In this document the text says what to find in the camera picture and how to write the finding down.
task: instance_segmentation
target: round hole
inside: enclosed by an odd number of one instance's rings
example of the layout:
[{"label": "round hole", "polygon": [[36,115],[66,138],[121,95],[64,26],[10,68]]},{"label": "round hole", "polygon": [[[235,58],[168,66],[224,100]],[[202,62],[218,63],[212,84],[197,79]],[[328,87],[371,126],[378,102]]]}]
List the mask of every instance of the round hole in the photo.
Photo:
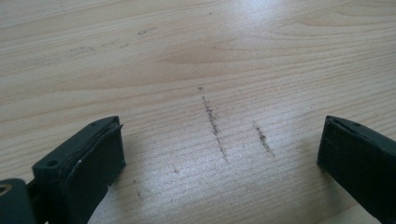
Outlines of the round hole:
[{"label": "round hole", "polygon": [[0,185],[0,196],[7,194],[12,189],[12,185],[10,184],[3,184]]},{"label": "round hole", "polygon": [[48,166],[55,166],[55,165],[57,165],[57,164],[58,164],[58,162],[57,162],[56,160],[47,162],[47,165],[48,165]]}]

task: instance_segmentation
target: light wooden surface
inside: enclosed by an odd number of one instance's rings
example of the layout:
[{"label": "light wooden surface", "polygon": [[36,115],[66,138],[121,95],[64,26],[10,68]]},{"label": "light wooden surface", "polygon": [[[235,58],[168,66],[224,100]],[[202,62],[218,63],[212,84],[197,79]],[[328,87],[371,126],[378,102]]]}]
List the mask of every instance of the light wooden surface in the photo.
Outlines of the light wooden surface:
[{"label": "light wooden surface", "polygon": [[316,166],[326,115],[396,139],[393,0],[0,1],[0,179],[119,115],[91,223],[377,223]]}]

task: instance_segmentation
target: black object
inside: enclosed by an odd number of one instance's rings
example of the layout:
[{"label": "black object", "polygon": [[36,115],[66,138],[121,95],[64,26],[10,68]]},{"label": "black object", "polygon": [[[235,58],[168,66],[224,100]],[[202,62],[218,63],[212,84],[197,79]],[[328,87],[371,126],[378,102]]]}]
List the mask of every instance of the black object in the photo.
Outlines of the black object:
[{"label": "black object", "polygon": [[0,182],[0,223],[87,223],[125,166],[119,117],[99,119],[33,166],[35,179]]},{"label": "black object", "polygon": [[381,223],[396,223],[396,142],[359,123],[327,117],[318,164]]}]

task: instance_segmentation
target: black clamp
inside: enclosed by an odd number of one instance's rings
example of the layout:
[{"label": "black clamp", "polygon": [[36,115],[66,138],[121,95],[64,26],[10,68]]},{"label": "black clamp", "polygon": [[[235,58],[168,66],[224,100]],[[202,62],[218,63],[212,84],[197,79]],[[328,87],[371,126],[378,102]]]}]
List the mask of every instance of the black clamp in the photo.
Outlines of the black clamp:
[{"label": "black clamp", "polygon": [[35,179],[0,181],[0,223],[87,223],[125,167],[119,117],[99,119],[33,166]]},{"label": "black clamp", "polygon": [[318,165],[381,223],[396,223],[396,142],[359,123],[327,117]]}]

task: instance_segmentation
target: scratch mark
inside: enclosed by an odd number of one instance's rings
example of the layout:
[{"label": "scratch mark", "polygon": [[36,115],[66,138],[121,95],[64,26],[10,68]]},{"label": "scratch mark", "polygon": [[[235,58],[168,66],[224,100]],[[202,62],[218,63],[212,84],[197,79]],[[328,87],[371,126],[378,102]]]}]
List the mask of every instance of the scratch mark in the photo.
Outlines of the scratch mark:
[{"label": "scratch mark", "polygon": [[213,109],[210,108],[209,103],[207,102],[207,100],[205,99],[205,97],[202,97],[202,101],[204,103],[205,109],[206,109],[206,114],[207,117],[209,118],[209,122],[212,125],[212,133],[216,136],[216,140],[218,141],[218,145],[219,145],[219,149],[221,154],[223,155],[223,159],[228,163],[228,159],[227,159],[227,151],[225,150],[225,148],[222,146],[220,139],[218,137],[219,135],[219,126],[216,122],[218,116],[217,114],[213,113]]},{"label": "scratch mark", "polygon": [[62,8],[63,12],[66,12],[66,10],[64,9],[64,4],[62,3],[62,0],[61,0],[61,8]]},{"label": "scratch mark", "polygon": [[267,138],[265,137],[264,133],[262,132],[262,129],[257,125],[256,122],[253,122],[253,128],[256,129],[257,134],[259,135],[260,142],[262,143],[262,147],[269,153],[271,156],[275,157],[274,151],[270,148],[270,146],[267,144]]},{"label": "scratch mark", "polygon": [[202,100],[205,105],[207,117],[209,118],[210,124],[212,125],[212,129],[213,129],[212,132],[215,136],[218,136],[219,127],[218,127],[218,124],[216,123],[217,116],[216,116],[216,114],[213,113],[213,109],[210,108],[210,106],[207,103],[207,100],[205,99],[204,96],[202,97]]},{"label": "scratch mark", "polygon": [[142,199],[142,198],[140,197],[140,191],[139,191],[139,190],[136,190],[136,194],[137,194],[137,197],[138,197],[139,199]]},{"label": "scratch mark", "polygon": [[140,32],[137,33],[137,34],[138,34],[138,35],[145,35],[147,32],[153,31],[153,30],[155,30],[155,29],[157,29],[157,27],[151,27],[151,28],[148,28],[148,29],[146,29],[146,30],[140,31]]},{"label": "scratch mark", "polygon": [[128,47],[129,46],[129,44],[124,44],[124,45],[122,45],[121,47],[120,47],[120,49],[125,49],[126,47]]},{"label": "scratch mark", "polygon": [[176,167],[174,167],[174,173],[175,174],[180,174],[180,171]]}]

